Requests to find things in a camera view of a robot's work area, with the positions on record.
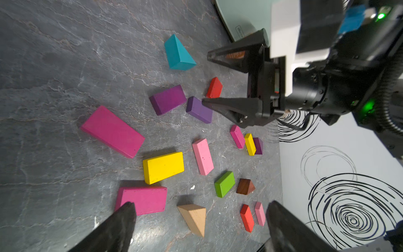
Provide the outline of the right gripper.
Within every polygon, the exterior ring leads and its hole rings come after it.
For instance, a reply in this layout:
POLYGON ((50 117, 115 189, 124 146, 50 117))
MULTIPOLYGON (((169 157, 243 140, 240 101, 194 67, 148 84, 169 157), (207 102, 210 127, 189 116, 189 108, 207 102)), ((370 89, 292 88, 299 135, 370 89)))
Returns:
POLYGON ((268 36, 263 28, 207 53, 209 62, 248 73, 248 98, 204 98, 202 104, 240 128, 265 126, 285 112, 285 58, 265 60, 268 36))

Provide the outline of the green block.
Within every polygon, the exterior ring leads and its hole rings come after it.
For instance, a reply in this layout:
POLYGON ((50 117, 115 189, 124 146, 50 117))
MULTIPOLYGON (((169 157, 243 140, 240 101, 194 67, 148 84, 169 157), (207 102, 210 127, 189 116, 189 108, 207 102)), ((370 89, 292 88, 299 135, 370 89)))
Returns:
POLYGON ((216 195, 223 198, 232 189, 235 183, 234 173, 227 171, 214 183, 216 195))

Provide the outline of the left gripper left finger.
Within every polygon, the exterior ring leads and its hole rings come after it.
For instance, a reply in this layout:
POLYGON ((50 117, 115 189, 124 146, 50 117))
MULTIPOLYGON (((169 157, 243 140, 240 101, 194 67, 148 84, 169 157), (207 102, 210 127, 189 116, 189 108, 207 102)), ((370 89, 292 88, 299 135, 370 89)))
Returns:
POLYGON ((127 252, 135 223, 135 204, 126 202, 70 251, 127 252))

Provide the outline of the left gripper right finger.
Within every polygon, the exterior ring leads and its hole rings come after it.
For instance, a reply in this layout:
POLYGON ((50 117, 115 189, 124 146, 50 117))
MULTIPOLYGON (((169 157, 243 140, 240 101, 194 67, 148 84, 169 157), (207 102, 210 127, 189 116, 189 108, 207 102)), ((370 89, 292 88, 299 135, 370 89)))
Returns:
POLYGON ((269 203, 266 218, 270 239, 258 249, 259 252, 267 252, 269 245, 273 252, 336 251, 277 201, 269 203))

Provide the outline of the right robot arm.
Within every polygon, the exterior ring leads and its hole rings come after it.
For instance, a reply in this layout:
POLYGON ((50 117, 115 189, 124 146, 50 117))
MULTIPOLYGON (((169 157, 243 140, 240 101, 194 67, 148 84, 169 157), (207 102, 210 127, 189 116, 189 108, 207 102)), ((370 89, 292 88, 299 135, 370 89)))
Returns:
POLYGON ((241 128, 293 132, 351 113, 402 159, 402 1, 274 1, 262 15, 269 28, 207 55, 248 75, 247 96, 203 105, 241 128))

